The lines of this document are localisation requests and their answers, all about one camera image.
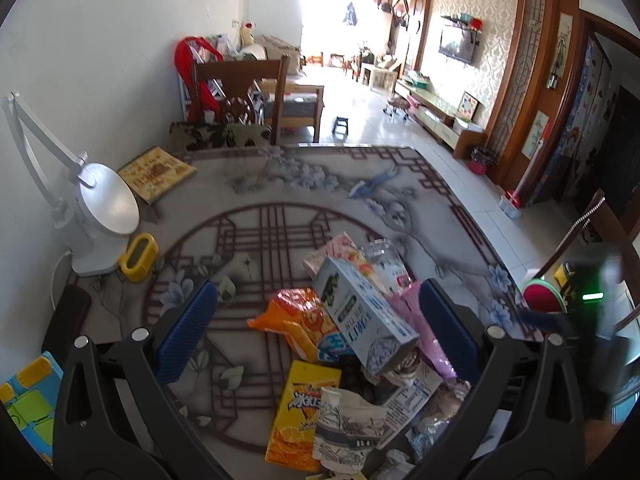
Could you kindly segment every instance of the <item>white desk lamp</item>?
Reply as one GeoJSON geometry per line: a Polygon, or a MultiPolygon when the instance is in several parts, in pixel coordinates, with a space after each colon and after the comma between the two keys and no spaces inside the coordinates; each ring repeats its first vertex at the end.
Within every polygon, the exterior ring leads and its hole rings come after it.
{"type": "Polygon", "coordinates": [[[2,109],[22,160],[49,202],[54,225],[71,250],[73,270],[79,276],[97,276],[115,270],[118,259],[127,250],[129,235],[140,221],[138,204],[127,184],[102,164],[86,164],[86,153],[79,156],[71,153],[40,122],[18,93],[2,99],[2,109]],[[53,192],[22,123],[68,168],[68,178],[76,186],[78,208],[70,207],[53,192]]]}

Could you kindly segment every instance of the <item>blue bird print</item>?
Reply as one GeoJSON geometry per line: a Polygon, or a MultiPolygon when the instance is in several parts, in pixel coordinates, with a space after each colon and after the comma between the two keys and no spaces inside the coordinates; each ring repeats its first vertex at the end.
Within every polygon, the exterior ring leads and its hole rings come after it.
{"type": "Polygon", "coordinates": [[[398,165],[394,164],[392,168],[384,173],[377,174],[370,180],[361,180],[349,191],[349,198],[368,198],[378,186],[384,184],[387,180],[392,179],[398,174],[398,165]]]}

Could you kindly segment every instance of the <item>metal bolt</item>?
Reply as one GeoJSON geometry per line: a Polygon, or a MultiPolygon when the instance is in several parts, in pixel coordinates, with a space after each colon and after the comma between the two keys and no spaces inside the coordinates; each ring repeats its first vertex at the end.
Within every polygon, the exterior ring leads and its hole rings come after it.
{"type": "Polygon", "coordinates": [[[144,341],[149,337],[149,330],[144,327],[140,327],[131,332],[131,338],[133,341],[144,341]]]}
{"type": "Polygon", "coordinates": [[[80,337],[76,337],[74,341],[74,346],[76,348],[84,348],[89,344],[89,338],[85,335],[81,335],[80,337]]]}
{"type": "Polygon", "coordinates": [[[549,339],[549,342],[553,345],[553,346],[561,346],[562,343],[564,342],[562,340],[562,336],[559,333],[556,332],[552,332],[551,334],[549,334],[547,337],[547,339],[549,339]]]}
{"type": "Polygon", "coordinates": [[[506,335],[504,329],[501,326],[497,325],[491,325],[486,329],[486,332],[494,339],[502,339],[506,335]]]}

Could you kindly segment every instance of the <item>red bag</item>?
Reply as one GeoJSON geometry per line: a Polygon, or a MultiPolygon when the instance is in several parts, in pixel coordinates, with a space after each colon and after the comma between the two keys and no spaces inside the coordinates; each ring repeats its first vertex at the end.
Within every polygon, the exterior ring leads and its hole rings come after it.
{"type": "MultiPolygon", "coordinates": [[[[184,81],[184,85],[189,89],[189,94],[193,99],[195,92],[193,89],[193,75],[191,73],[191,66],[194,62],[194,59],[193,53],[189,48],[189,43],[195,43],[197,46],[209,50],[210,53],[215,56],[217,61],[223,61],[224,58],[222,57],[222,54],[220,54],[213,47],[213,45],[204,38],[196,38],[195,36],[190,36],[188,38],[184,38],[178,43],[178,45],[175,47],[175,67],[178,70],[178,74],[180,74],[180,77],[184,81]]],[[[218,101],[216,101],[215,97],[213,97],[213,94],[210,92],[206,81],[200,82],[200,106],[202,107],[202,110],[213,110],[216,115],[220,113],[220,105],[218,104],[218,101]]],[[[194,114],[195,108],[192,106],[189,108],[189,116],[187,118],[189,122],[193,122],[196,120],[194,114]]]]}

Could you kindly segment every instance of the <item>blue gripper pad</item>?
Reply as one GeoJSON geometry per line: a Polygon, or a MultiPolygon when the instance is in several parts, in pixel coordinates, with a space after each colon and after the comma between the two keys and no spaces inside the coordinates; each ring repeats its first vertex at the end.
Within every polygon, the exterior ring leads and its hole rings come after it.
{"type": "MultiPolygon", "coordinates": [[[[456,374],[462,380],[475,385],[482,375],[480,349],[478,342],[456,315],[452,301],[434,280],[424,280],[418,298],[422,315],[429,323],[456,374]]],[[[460,314],[466,314],[462,309],[476,318],[466,307],[460,307],[460,314]]],[[[469,321],[477,321],[481,327],[477,318],[469,321]]]]}
{"type": "Polygon", "coordinates": [[[189,295],[185,304],[186,306],[177,307],[183,309],[183,312],[156,351],[156,380],[161,386],[175,383],[182,375],[198,341],[216,313],[218,290],[209,280],[204,281],[200,288],[189,295]]]}

